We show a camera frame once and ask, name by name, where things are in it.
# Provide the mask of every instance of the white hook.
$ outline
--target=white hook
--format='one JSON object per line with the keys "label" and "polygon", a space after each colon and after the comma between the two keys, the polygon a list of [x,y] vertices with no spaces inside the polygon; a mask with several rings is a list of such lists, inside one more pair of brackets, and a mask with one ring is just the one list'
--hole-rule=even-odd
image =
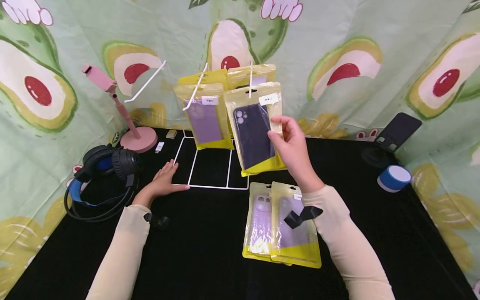
{"label": "white hook", "polygon": [[252,98],[252,76],[253,76],[253,61],[250,61],[250,90],[248,92],[248,99]]}
{"label": "white hook", "polygon": [[182,108],[183,111],[186,111],[187,109],[190,108],[190,105],[192,104],[192,101],[193,101],[193,98],[195,97],[195,94],[197,93],[197,90],[198,90],[198,85],[200,84],[200,82],[202,81],[202,78],[204,76],[204,72],[205,70],[208,68],[208,62],[205,64],[205,68],[204,70],[202,71],[202,75],[200,75],[200,78],[198,79],[198,82],[197,82],[197,85],[195,86],[195,89],[193,90],[193,94],[192,96],[190,97],[190,100],[188,101],[188,104],[185,108]]}
{"label": "white hook", "polygon": [[129,103],[129,102],[132,102],[134,101],[138,95],[140,95],[140,93],[145,89],[145,87],[150,83],[150,81],[152,81],[152,79],[158,74],[158,72],[160,72],[161,69],[163,69],[163,66],[165,66],[165,64],[167,63],[166,60],[163,61],[162,65],[160,66],[160,68],[158,68],[158,70],[155,71],[155,73],[153,73],[152,77],[150,77],[147,82],[142,86],[142,88],[135,94],[135,96],[133,96],[132,99],[130,100],[125,100],[124,103]]}

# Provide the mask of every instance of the black phone stand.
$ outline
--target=black phone stand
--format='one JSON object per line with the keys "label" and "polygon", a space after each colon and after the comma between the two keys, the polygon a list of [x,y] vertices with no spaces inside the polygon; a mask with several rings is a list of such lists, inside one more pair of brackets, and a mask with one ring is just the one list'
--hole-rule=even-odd
{"label": "black phone stand", "polygon": [[361,157],[373,167],[386,168],[390,165],[387,154],[393,154],[421,124],[419,119],[404,112],[398,113],[375,139],[375,146],[364,149]]}

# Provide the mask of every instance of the small box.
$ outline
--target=small box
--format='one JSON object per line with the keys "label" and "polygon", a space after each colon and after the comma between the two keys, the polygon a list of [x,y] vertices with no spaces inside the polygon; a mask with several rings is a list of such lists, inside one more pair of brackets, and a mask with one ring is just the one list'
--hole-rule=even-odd
{"label": "small box", "polygon": [[176,130],[169,130],[167,133],[167,138],[168,139],[174,139],[177,136],[177,131]]}

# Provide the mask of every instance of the fabric backdrop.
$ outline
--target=fabric backdrop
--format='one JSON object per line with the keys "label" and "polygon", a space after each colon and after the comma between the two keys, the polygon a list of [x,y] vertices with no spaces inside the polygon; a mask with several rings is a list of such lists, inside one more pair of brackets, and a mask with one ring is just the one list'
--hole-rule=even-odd
{"label": "fabric backdrop", "polygon": [[136,124],[188,126],[173,85],[273,63],[306,135],[373,141],[399,112],[423,126],[397,152],[480,294],[480,1],[4,0],[0,8],[0,299],[64,216],[91,147],[126,126],[81,68],[130,98]]}

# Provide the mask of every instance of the purple phone case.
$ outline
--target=purple phone case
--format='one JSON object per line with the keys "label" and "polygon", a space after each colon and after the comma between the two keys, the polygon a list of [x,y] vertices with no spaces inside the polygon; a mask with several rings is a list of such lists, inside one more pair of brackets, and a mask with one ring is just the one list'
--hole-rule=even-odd
{"label": "purple phone case", "polygon": [[187,113],[199,144],[223,140],[215,105],[203,105],[201,100],[193,100]]}
{"label": "purple phone case", "polygon": [[260,254],[267,254],[272,239],[272,204],[267,195],[257,195],[253,202],[252,234],[250,246]]}
{"label": "purple phone case", "polygon": [[278,222],[280,223],[280,248],[299,246],[309,243],[307,222],[303,222],[295,229],[290,228],[284,221],[290,211],[294,211],[297,215],[303,210],[303,204],[300,200],[293,198],[280,198],[280,215]]}
{"label": "purple phone case", "polygon": [[267,135],[270,120],[266,105],[252,104],[236,108],[233,117],[245,169],[275,156],[275,149]]}

